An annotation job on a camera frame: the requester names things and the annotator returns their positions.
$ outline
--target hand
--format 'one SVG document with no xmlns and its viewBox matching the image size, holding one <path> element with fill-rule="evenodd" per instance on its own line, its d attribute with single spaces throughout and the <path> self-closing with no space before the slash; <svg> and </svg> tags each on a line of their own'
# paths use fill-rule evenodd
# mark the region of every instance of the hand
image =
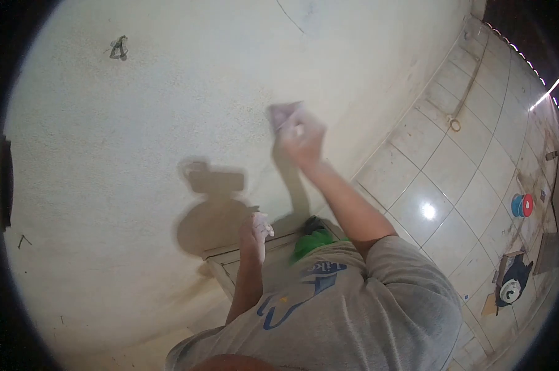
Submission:
<svg viewBox="0 0 559 371">
<path fill-rule="evenodd" d="M 273 228 L 267 222 L 267 214 L 250 214 L 239 229 L 240 260 L 255 259 L 262 264 L 265 261 L 265 238 L 274 235 Z"/>
<path fill-rule="evenodd" d="M 325 124 L 301 102 L 274 104 L 268 110 L 279 144 L 290 160 L 304 172 L 316 168 L 321 162 Z"/>
</svg>

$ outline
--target led strip light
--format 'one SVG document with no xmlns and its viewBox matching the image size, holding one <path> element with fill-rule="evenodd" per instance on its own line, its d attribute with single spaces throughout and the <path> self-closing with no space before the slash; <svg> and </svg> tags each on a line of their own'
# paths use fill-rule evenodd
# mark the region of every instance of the led strip light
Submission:
<svg viewBox="0 0 559 371">
<path fill-rule="evenodd" d="M 487 24 L 488 26 L 490 26 L 490 28 L 495 31 L 498 35 L 502 36 L 502 34 L 500 33 L 500 31 L 496 30 L 494 27 L 492 27 L 491 24 L 485 22 L 485 24 Z M 533 72 L 535 72 L 535 74 L 540 78 L 541 83 L 543 84 L 543 86 L 545 86 L 545 81 L 543 80 L 543 78 L 541 78 L 539 76 L 539 72 L 537 72 L 537 70 L 535 68 L 533 68 L 533 65 L 531 64 L 531 62 L 527 61 L 527 58 L 525 57 L 525 55 L 521 52 L 519 52 L 519 49 L 512 44 L 505 36 L 502 36 L 502 38 L 504 39 L 504 41 L 506 41 L 508 43 L 508 45 L 510 45 L 513 49 L 515 49 L 519 55 L 521 57 L 523 57 L 523 59 L 525 60 L 525 62 L 527 62 L 527 64 L 529 65 L 529 67 L 531 67 L 531 69 L 533 70 Z M 547 93 L 543 94 L 543 96 L 537 101 L 536 104 L 534 104 L 531 108 L 529 108 L 529 111 L 533 111 L 533 109 L 540 104 L 545 98 L 547 98 L 548 96 L 550 96 L 550 93 L 552 92 L 552 90 L 554 90 L 556 88 L 556 86 L 558 86 L 559 84 L 559 78 L 558 80 L 556 80 L 556 82 L 554 83 L 554 85 L 551 86 L 550 90 L 547 91 Z M 552 98 L 552 100 L 554 100 L 554 104 L 556 105 L 556 107 L 558 108 L 559 111 L 559 104 L 558 101 L 556 100 L 556 98 Z"/>
</svg>

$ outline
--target light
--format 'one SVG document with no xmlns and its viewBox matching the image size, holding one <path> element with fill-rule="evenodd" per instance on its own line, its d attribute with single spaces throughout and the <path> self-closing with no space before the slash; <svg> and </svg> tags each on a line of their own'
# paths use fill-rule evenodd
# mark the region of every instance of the light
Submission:
<svg viewBox="0 0 559 371">
<path fill-rule="evenodd" d="M 424 204 L 422 206 L 422 214 L 424 218 L 432 220 L 436 216 L 436 209 L 431 204 Z"/>
<path fill-rule="evenodd" d="M 545 85 L 545 81 L 543 81 L 543 78 L 540 78 L 541 82 L 543 83 L 543 85 Z M 559 84 L 559 78 L 556 80 L 556 82 L 554 83 L 554 85 L 551 86 L 550 90 L 547 91 L 547 93 L 543 94 L 541 96 L 541 98 L 537 101 L 536 104 L 533 105 L 533 107 L 529 108 L 530 111 L 533 111 L 533 109 L 535 108 L 536 105 L 540 104 L 545 98 L 547 98 L 548 96 L 550 96 L 550 93 L 552 90 L 554 90 L 556 88 L 556 86 L 558 86 Z"/>
</svg>

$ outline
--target blue logo on shirt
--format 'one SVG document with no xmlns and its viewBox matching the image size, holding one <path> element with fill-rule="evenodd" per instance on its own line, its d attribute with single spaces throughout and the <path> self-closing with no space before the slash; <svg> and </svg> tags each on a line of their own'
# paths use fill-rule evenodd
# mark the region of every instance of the blue logo on shirt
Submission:
<svg viewBox="0 0 559 371">
<path fill-rule="evenodd" d="M 281 325 L 296 310 L 296 308 L 298 308 L 299 306 L 301 306 L 305 302 L 309 301 L 313 297 L 317 296 L 321 292 L 325 291 L 329 287 L 334 286 L 335 281 L 337 279 L 337 272 L 346 270 L 347 268 L 348 268 L 348 266 L 345 265 L 345 264 L 332 263 L 332 262 L 328 262 L 328 261 L 317 261 L 310 268 L 307 268 L 305 270 L 300 271 L 300 277 L 302 277 L 302 278 L 306 277 L 308 275 L 312 275 L 312 274 L 323 274 L 322 276 L 315 277 L 313 281 L 302 281 L 302 282 L 300 282 L 302 284 L 314 285 L 313 295 L 311 297 L 309 297 L 308 299 L 306 299 L 305 301 L 301 301 L 299 303 L 296 303 L 296 304 L 292 305 L 290 308 L 288 308 L 288 310 L 285 312 L 283 317 L 274 325 L 271 324 L 271 321 L 273 319 L 273 314 L 275 313 L 275 308 L 276 307 L 273 306 L 273 307 L 269 308 L 269 311 L 267 312 L 267 316 L 265 317 L 265 322 L 263 323 L 263 329 L 264 330 L 271 330 L 271 329 L 274 329 L 274 328 L 278 327 L 279 325 Z M 268 306 L 271 299 L 273 299 L 276 295 L 277 294 L 269 295 L 269 297 L 267 299 L 265 299 L 264 302 L 262 302 L 261 307 L 259 307 L 259 309 L 257 310 L 257 314 L 259 316 L 262 317 L 264 315 L 265 308 Z"/>
</svg>

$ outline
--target tiled floor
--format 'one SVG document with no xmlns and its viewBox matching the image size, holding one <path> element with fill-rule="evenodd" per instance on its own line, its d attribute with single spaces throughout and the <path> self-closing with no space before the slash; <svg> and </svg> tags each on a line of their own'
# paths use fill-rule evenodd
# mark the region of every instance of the tiled floor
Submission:
<svg viewBox="0 0 559 371">
<path fill-rule="evenodd" d="M 449 277 L 465 323 L 452 370 L 481 369 L 530 321 L 552 272 L 530 276 L 520 300 L 482 316 L 500 258 L 524 247 L 536 260 L 556 228 L 549 198 L 558 115 L 546 88 L 497 34 L 470 19 L 441 70 L 355 178 L 358 190 Z M 547 194 L 541 201 L 541 190 Z M 531 193 L 534 212 L 510 200 Z"/>
</svg>

